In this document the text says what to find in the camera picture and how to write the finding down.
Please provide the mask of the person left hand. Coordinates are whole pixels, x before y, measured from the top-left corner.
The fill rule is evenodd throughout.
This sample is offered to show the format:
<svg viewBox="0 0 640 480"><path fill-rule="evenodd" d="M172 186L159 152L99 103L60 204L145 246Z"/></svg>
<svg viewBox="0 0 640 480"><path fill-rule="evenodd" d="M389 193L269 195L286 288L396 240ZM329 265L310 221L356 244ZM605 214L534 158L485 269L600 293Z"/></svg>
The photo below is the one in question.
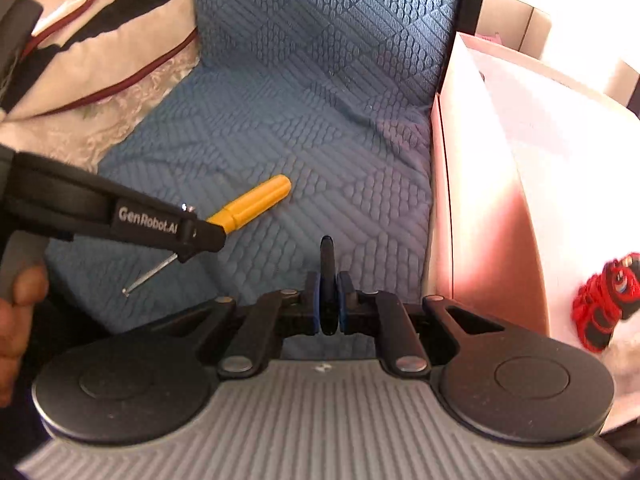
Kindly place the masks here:
<svg viewBox="0 0 640 480"><path fill-rule="evenodd" d="M26 352L34 307L47 296L49 281L43 263L17 275L12 299L1 300L0 308L0 405L11 404L14 385Z"/></svg>

